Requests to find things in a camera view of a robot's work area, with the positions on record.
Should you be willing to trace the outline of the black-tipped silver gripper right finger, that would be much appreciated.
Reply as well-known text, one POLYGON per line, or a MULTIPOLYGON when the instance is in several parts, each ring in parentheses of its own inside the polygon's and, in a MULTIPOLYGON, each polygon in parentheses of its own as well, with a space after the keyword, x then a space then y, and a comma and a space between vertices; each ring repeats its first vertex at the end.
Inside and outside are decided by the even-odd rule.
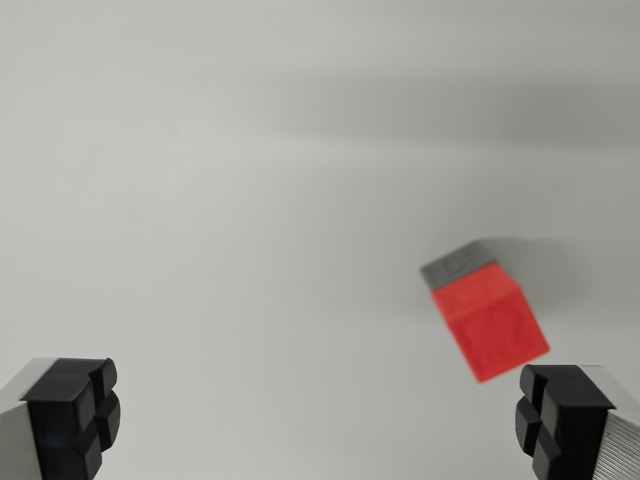
POLYGON ((637 479, 639 401, 605 368, 527 364, 515 409, 538 479, 637 479))

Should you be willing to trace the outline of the black-tipped silver gripper left finger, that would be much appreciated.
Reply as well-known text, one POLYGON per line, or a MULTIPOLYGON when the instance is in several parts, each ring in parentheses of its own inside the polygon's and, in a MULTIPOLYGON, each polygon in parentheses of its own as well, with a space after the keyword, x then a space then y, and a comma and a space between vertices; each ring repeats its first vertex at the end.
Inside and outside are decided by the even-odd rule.
POLYGON ((118 435, 112 359, 34 358, 1 389, 1 477, 89 480, 118 435))

